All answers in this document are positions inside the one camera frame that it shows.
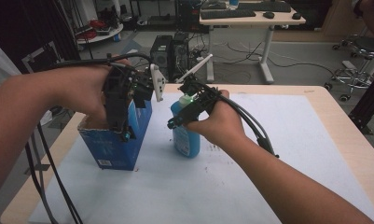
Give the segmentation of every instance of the cardboard box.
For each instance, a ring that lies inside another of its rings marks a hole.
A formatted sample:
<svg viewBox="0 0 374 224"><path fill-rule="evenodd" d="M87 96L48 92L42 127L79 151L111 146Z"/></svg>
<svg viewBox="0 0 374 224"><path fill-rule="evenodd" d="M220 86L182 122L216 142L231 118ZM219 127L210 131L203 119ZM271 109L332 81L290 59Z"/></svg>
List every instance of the cardboard box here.
<svg viewBox="0 0 374 224"><path fill-rule="evenodd" d="M151 114L150 101L145 101L145 108L136 108L134 102L131 102L129 125L132 126L136 138L131 138L128 142L121 142L117 133L97 125L92 126L88 116L79 123L78 131L100 168L133 170Z"/></svg>

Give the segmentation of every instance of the right hand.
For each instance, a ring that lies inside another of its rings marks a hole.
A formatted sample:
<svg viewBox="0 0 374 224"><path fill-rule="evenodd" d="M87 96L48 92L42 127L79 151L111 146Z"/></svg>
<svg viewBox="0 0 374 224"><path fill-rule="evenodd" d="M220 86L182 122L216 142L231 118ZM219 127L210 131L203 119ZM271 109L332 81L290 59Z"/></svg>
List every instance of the right hand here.
<svg viewBox="0 0 374 224"><path fill-rule="evenodd" d="M221 91L222 95L229 98L228 91ZM242 127L242 120L236 111L227 103L219 100L208 119L192 121L185 124L192 132L199 133L211 143L228 148L233 141L246 137Z"/></svg>

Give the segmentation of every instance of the blue bottle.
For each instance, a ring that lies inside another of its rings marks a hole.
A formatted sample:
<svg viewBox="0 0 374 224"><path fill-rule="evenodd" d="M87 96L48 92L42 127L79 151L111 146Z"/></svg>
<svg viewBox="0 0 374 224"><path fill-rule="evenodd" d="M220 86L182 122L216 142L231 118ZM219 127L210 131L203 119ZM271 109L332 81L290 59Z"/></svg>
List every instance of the blue bottle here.
<svg viewBox="0 0 374 224"><path fill-rule="evenodd" d="M176 116L186 105L191 103L193 98L185 95L180 100L172 104L170 109L173 116ZM201 136L198 133L188 131L184 126L173 129L174 148L188 158L194 158L201 150Z"/></svg>
<svg viewBox="0 0 374 224"><path fill-rule="evenodd" d="M239 0L229 0L229 4L233 7L236 7L239 5Z"/></svg>

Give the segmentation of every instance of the desk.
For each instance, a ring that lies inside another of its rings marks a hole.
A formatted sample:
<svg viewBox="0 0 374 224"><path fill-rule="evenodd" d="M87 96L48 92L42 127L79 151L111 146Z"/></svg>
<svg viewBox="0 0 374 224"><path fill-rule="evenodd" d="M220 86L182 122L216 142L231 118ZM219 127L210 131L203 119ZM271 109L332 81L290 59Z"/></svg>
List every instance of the desk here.
<svg viewBox="0 0 374 224"><path fill-rule="evenodd" d="M243 85L216 85L219 89L233 92L248 92L256 94L275 95L302 95L312 105L318 118L325 126L328 134L339 150L340 155L346 161L350 170L355 175L368 198L374 205L374 148L366 138L355 128L347 115L339 105L322 87L292 87L292 86L243 86ZM166 92L177 91L178 85L169 84ZM78 132L77 124L83 115L75 114L51 148L53 159L57 166L68 153L75 142ZM52 177L52 171L45 172L46 183ZM20 192L8 206L1 217L2 223L26 223L30 214L34 211L39 196L35 191L31 178L26 181Z"/></svg>
<svg viewBox="0 0 374 224"><path fill-rule="evenodd" d="M256 11L255 17L245 17L245 18L229 18L229 19L216 19L216 20L202 20L200 18L200 23L203 25L209 25L209 53L213 51L213 37L214 37L214 26L215 25L234 25L234 26L245 26L245 25L254 25L254 26L269 26L266 36L265 36L265 48L263 51L262 57L259 58L259 65L262 69L262 72L265 76L265 80L268 84L274 82L273 77L270 73L270 70L267 65L268 54L270 51L270 42L273 37L274 26L275 25L299 25L305 23L306 20L301 18L300 20L293 20L292 15L296 11L294 9L291 12L275 12L273 19L267 19L263 17L262 11ZM237 38L238 35L242 35L242 32L237 32L233 29L228 30L232 34L232 39ZM213 69L213 59L207 63L207 81L212 83L214 81L214 69Z"/></svg>

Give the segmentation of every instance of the keyboard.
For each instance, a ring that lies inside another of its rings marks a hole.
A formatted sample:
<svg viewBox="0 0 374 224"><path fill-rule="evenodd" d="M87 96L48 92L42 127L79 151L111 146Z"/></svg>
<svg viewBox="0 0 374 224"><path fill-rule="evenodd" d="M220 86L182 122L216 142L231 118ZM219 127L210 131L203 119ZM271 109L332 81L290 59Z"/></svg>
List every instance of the keyboard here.
<svg viewBox="0 0 374 224"><path fill-rule="evenodd" d="M253 11L291 12L291 6L286 2L239 3L237 9L252 9Z"/></svg>
<svg viewBox="0 0 374 224"><path fill-rule="evenodd" d="M201 10L206 10L206 9L224 9L225 10L227 9L227 5L224 2L214 3L214 4L205 2L203 3L203 5L201 5Z"/></svg>
<svg viewBox="0 0 374 224"><path fill-rule="evenodd" d="M256 13L251 9L201 11L202 20L254 17Z"/></svg>

